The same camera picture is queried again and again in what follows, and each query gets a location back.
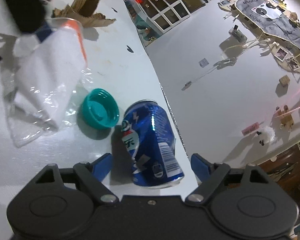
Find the blue soda can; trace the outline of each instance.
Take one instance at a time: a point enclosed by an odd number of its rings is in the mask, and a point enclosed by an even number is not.
[[[131,105],[122,121],[122,141],[131,155],[133,182],[145,187],[175,186],[184,177],[175,158],[175,137],[165,110],[155,101]]]

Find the brown cardboard piece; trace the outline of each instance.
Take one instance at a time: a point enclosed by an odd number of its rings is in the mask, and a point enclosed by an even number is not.
[[[63,9],[55,8],[53,14],[55,17],[68,17],[79,21],[84,28],[106,27],[114,23],[116,19],[106,19],[102,13],[93,14],[100,0],[74,0],[72,5]]]

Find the gold crown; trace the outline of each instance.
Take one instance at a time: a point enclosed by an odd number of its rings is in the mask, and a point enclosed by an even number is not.
[[[287,8],[287,4],[284,3],[284,0],[273,0],[275,3],[277,3],[282,8]]]

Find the white fluffy toy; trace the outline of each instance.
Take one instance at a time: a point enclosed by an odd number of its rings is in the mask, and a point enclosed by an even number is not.
[[[260,144],[262,146],[265,145],[265,143],[270,143],[274,141],[275,133],[274,130],[270,126],[266,126],[261,128],[259,131],[257,131],[257,135],[260,136]]]

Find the teal bottle cap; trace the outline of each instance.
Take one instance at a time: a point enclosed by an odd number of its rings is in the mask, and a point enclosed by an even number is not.
[[[81,107],[85,122],[95,129],[114,127],[119,120],[119,108],[105,90],[96,88],[84,99]]]

